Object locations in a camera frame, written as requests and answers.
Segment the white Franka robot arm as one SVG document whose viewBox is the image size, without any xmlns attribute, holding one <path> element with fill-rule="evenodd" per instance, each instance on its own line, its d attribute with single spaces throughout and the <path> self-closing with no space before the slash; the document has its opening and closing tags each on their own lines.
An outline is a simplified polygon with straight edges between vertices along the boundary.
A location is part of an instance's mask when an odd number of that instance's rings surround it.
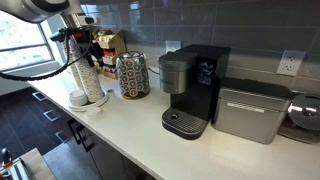
<svg viewBox="0 0 320 180">
<path fill-rule="evenodd" d="M 78 33 L 83 27 L 99 22 L 85 14 L 80 0 L 0 0 L 0 10 L 28 23 L 41 23 L 60 15 L 67 27 L 50 37 L 52 41 L 60 42 L 65 35 Z"/>
</svg>

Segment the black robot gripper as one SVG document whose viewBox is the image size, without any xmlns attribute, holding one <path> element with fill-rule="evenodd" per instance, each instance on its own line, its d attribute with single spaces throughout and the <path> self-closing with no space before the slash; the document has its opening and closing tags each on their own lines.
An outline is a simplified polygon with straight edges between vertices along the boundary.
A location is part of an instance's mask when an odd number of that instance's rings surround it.
<svg viewBox="0 0 320 180">
<path fill-rule="evenodd" d="M 76 43 L 90 43 L 92 40 L 92 34 L 89 27 L 60 28 L 57 32 L 50 36 L 50 39 L 54 42 L 63 42 L 65 39 L 73 38 Z"/>
</svg>

